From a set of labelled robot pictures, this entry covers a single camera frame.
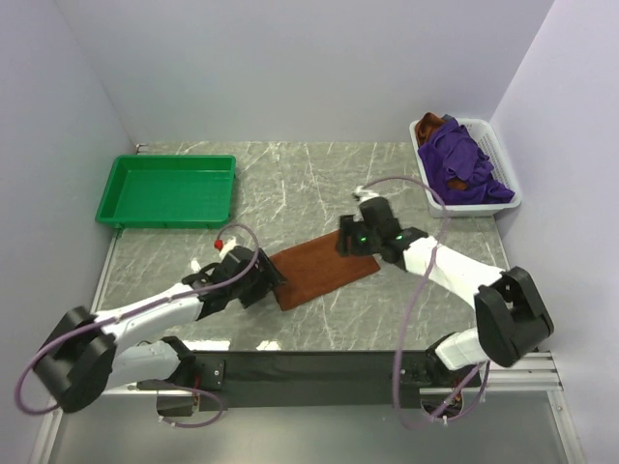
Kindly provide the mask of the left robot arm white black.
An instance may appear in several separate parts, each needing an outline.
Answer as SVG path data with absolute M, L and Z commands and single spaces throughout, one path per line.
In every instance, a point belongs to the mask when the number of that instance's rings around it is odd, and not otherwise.
M 206 367 L 178 337 L 153 343 L 147 337 L 216 314 L 232 301 L 248 308 L 286 282 L 263 250 L 228 244 L 219 261 L 158 295 L 99 314 L 81 306 L 69 310 L 49 336 L 53 347 L 35 363 L 34 372 L 65 413 L 133 382 L 209 387 Z

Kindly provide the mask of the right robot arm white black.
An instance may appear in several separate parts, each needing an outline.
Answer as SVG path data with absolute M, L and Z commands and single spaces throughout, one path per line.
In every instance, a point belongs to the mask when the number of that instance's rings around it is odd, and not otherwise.
M 404 272 L 425 276 L 475 312 L 475 328 L 448 334 L 427 349 L 426 374 L 434 385 L 449 385 L 461 368 L 473 364 L 511 367 L 554 333 L 542 296 L 524 269 L 484 264 L 426 231 L 402 227 L 382 196 L 363 198 L 359 212 L 360 219 L 339 218 L 339 255 L 378 254 Z

